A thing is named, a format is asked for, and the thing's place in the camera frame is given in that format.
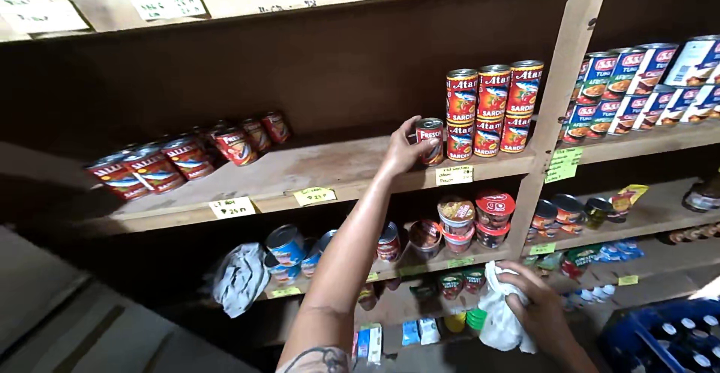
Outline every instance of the store shelf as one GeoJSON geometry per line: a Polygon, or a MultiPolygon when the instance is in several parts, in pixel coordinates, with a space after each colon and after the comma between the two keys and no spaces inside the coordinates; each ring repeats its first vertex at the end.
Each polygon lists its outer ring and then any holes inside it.
{"type": "MultiPolygon", "coordinates": [[[[547,242],[555,242],[555,250],[564,250],[720,221],[720,210],[702,214],[691,212],[680,204],[683,195],[690,190],[690,186],[695,182],[697,182],[696,178],[690,178],[651,185],[647,193],[630,209],[627,221],[624,223],[614,224],[606,221],[599,230],[586,229],[579,236],[561,232],[554,239],[536,238],[532,242],[525,244],[523,255],[528,255],[533,245],[547,242]]],[[[615,193],[617,191],[607,191],[588,196],[579,196],[578,198],[581,202],[585,202],[589,197],[607,199],[615,193]]]]}

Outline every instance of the handwritten price label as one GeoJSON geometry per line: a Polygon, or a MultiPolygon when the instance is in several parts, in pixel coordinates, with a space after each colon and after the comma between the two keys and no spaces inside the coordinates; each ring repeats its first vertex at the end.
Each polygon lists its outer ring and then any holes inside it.
{"type": "Polygon", "coordinates": [[[255,214],[255,206],[247,196],[209,202],[207,205],[219,220],[255,214]]]}
{"type": "Polygon", "coordinates": [[[295,195],[295,200],[297,200],[297,203],[300,204],[300,206],[338,199],[335,197],[335,192],[333,190],[324,187],[306,188],[305,190],[296,191],[293,194],[295,195]]]}
{"type": "Polygon", "coordinates": [[[435,169],[435,184],[454,185],[458,183],[471,183],[473,180],[473,166],[452,166],[435,169]]]}

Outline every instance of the can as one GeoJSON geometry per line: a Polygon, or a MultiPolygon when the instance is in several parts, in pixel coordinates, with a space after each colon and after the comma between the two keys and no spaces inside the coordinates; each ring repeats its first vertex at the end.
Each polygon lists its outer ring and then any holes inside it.
{"type": "Polygon", "coordinates": [[[305,259],[304,241],[297,227],[285,224],[270,232],[265,239],[265,246],[281,265],[294,266],[305,259]]]}
{"type": "Polygon", "coordinates": [[[640,67],[645,48],[615,48],[608,52],[618,54],[618,62],[610,75],[607,87],[603,93],[603,100],[622,100],[625,97],[630,82],[640,67]]]}
{"type": "Polygon", "coordinates": [[[238,127],[218,131],[215,141],[222,154],[237,166],[249,165],[258,158],[248,135],[238,127]]]}
{"type": "Polygon", "coordinates": [[[113,194],[130,202],[147,195],[150,190],[122,165],[124,158],[125,154],[114,153],[85,166],[85,170],[97,177],[113,194]]]}
{"type": "Polygon", "coordinates": [[[447,155],[449,159],[463,161],[470,159],[473,151],[473,136],[475,124],[471,121],[465,124],[449,123],[447,155]]]}
{"type": "Polygon", "coordinates": [[[660,82],[660,78],[668,68],[667,66],[670,64],[675,50],[678,49],[678,45],[654,43],[638,45],[636,48],[645,48],[646,51],[626,93],[629,95],[648,95],[653,92],[653,87],[660,82]]]}
{"type": "Polygon", "coordinates": [[[510,86],[509,65],[487,65],[478,69],[477,119],[501,119],[505,115],[510,86]]]}
{"type": "Polygon", "coordinates": [[[281,113],[271,111],[265,114],[261,120],[274,143],[282,144],[290,138],[290,129],[287,128],[281,113]]]}
{"type": "Polygon", "coordinates": [[[679,121],[685,124],[701,123],[713,113],[718,104],[720,104],[720,85],[707,84],[700,88],[695,101],[690,103],[679,121]]]}
{"type": "Polygon", "coordinates": [[[477,102],[477,70],[455,69],[445,78],[447,121],[467,123],[475,118],[477,102]]]}
{"type": "Polygon", "coordinates": [[[674,126],[679,123],[685,111],[690,104],[695,101],[695,97],[700,92],[699,87],[694,86],[677,86],[675,93],[672,94],[670,102],[662,110],[662,114],[655,123],[656,126],[674,126]]]}
{"type": "Polygon", "coordinates": [[[607,133],[625,135],[630,132],[649,98],[648,95],[625,95],[623,101],[620,102],[620,108],[618,108],[613,122],[610,123],[610,128],[607,129],[607,133]]]}
{"type": "Polygon", "coordinates": [[[567,128],[565,129],[565,133],[562,137],[562,141],[566,144],[580,144],[583,140],[585,140],[585,136],[590,130],[589,127],[593,123],[593,116],[595,115],[597,106],[580,105],[578,104],[578,101],[575,101],[572,110],[570,111],[570,117],[567,120],[567,128]]]}
{"type": "Polygon", "coordinates": [[[215,171],[210,158],[193,137],[170,141],[161,151],[173,161],[187,180],[196,180],[215,171]]]}
{"type": "Polygon", "coordinates": [[[672,86],[665,86],[664,84],[655,86],[652,94],[649,98],[647,98],[645,107],[643,107],[642,111],[640,111],[640,114],[637,116],[632,129],[637,131],[648,131],[653,129],[657,119],[659,119],[660,114],[662,114],[662,110],[665,110],[665,107],[668,106],[668,103],[671,101],[674,93],[675,88],[672,86]]]}
{"type": "Polygon", "coordinates": [[[585,55],[580,73],[582,83],[575,99],[576,105],[598,105],[600,98],[610,80],[610,75],[615,69],[618,61],[618,54],[611,52],[590,52],[585,55]]]}
{"type": "Polygon", "coordinates": [[[265,152],[272,146],[263,124],[256,119],[245,119],[241,123],[243,130],[250,136],[250,144],[257,152],[265,152]]]}
{"type": "Polygon", "coordinates": [[[668,86],[702,86],[720,63],[720,36],[692,37],[665,77],[668,86]]]}
{"type": "Polygon", "coordinates": [[[420,155],[420,163],[426,166],[435,166],[442,163],[443,156],[443,120],[435,118],[420,119],[415,123],[415,138],[418,143],[426,139],[439,138],[437,144],[431,151],[420,155]]]}
{"type": "Polygon", "coordinates": [[[155,194],[174,190],[185,184],[185,178],[154,144],[143,145],[130,153],[122,165],[155,194]]]}
{"type": "Polygon", "coordinates": [[[533,113],[543,66],[542,61],[517,61],[510,64],[510,91],[506,114],[527,116],[533,113]]]}

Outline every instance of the can label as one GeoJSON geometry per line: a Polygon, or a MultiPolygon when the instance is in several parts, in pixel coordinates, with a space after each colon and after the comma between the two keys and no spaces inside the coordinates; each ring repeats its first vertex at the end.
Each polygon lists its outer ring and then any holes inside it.
{"type": "Polygon", "coordinates": [[[698,92],[700,92],[699,87],[678,88],[672,94],[670,102],[665,106],[665,110],[662,110],[662,114],[660,114],[660,118],[657,119],[655,125],[674,126],[677,124],[688,107],[690,107],[690,104],[695,101],[698,92]]]}
{"type": "Polygon", "coordinates": [[[624,52],[618,56],[615,69],[607,81],[603,100],[621,100],[625,96],[644,56],[643,52],[624,52]]]}
{"type": "Polygon", "coordinates": [[[703,86],[679,121],[690,124],[700,123],[710,116],[718,104],[720,104],[720,86],[703,86]]]}
{"type": "Polygon", "coordinates": [[[720,40],[688,41],[667,73],[669,86],[701,86],[720,62],[720,40]]]}
{"type": "Polygon", "coordinates": [[[473,151],[474,124],[448,123],[448,158],[452,160],[467,160],[473,151]]]}
{"type": "Polygon", "coordinates": [[[219,150],[237,166],[251,164],[258,158],[258,154],[255,153],[247,139],[248,136],[241,130],[215,136],[219,150]]]}
{"type": "Polygon", "coordinates": [[[527,116],[533,113],[535,99],[540,88],[543,65],[512,68],[508,109],[511,116],[527,116]]]}
{"type": "Polygon", "coordinates": [[[605,92],[605,87],[610,80],[610,75],[617,63],[616,56],[596,56],[588,60],[588,68],[582,78],[580,91],[575,104],[597,105],[605,92]]]}
{"type": "Polygon", "coordinates": [[[466,77],[447,77],[445,80],[447,121],[466,123],[475,118],[477,102],[477,73],[466,77]]]}
{"type": "Polygon", "coordinates": [[[480,73],[477,87],[477,119],[501,119],[505,114],[510,71],[480,73]]]}
{"type": "Polygon", "coordinates": [[[627,94],[648,95],[652,93],[653,87],[660,82],[662,74],[670,64],[676,48],[671,46],[651,48],[645,51],[640,66],[628,86],[627,94]]]}
{"type": "Polygon", "coordinates": [[[567,120],[567,129],[562,141],[568,144],[580,144],[588,134],[595,111],[594,105],[575,104],[567,120]]]}
{"type": "Polygon", "coordinates": [[[255,148],[258,152],[265,152],[272,146],[270,137],[268,137],[268,134],[265,132],[265,129],[263,129],[263,125],[260,121],[252,120],[243,122],[243,130],[248,133],[247,135],[250,136],[250,142],[252,143],[253,148],[255,148]]]}
{"type": "Polygon", "coordinates": [[[635,124],[638,115],[645,107],[648,96],[644,95],[625,95],[623,101],[620,102],[620,108],[607,129],[608,134],[623,135],[630,132],[635,124]]]}
{"type": "Polygon", "coordinates": [[[265,129],[268,130],[270,138],[276,144],[282,144],[290,138],[290,130],[287,129],[285,120],[278,113],[271,113],[262,118],[265,129]]]}
{"type": "Polygon", "coordinates": [[[200,179],[215,171],[210,164],[210,159],[195,141],[188,141],[179,147],[162,151],[180,169],[187,180],[200,179]]]}
{"type": "Polygon", "coordinates": [[[437,126],[437,128],[433,129],[419,129],[415,128],[415,138],[417,138],[418,143],[421,141],[425,141],[426,139],[432,139],[432,138],[439,138],[440,144],[437,144],[435,147],[432,148],[431,151],[428,153],[420,156],[420,162],[423,165],[427,166],[435,166],[440,164],[443,161],[443,125],[440,123],[440,125],[437,126]]]}
{"type": "Polygon", "coordinates": [[[185,178],[160,151],[124,163],[153,193],[161,194],[185,184],[185,178]]]}
{"type": "Polygon", "coordinates": [[[642,111],[637,116],[632,129],[636,129],[638,131],[648,131],[649,129],[652,129],[653,126],[655,126],[657,119],[660,118],[662,110],[665,110],[665,107],[668,106],[668,103],[671,101],[674,93],[675,91],[652,92],[650,97],[647,98],[645,107],[643,107],[642,111]]]}

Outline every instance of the red cup lid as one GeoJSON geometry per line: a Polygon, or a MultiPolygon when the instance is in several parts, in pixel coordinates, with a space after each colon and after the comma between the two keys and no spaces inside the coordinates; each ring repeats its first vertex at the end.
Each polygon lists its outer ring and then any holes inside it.
{"type": "Polygon", "coordinates": [[[475,199],[477,208],[492,215],[509,215],[515,211],[515,200],[508,193],[491,188],[481,191],[475,199]]]}

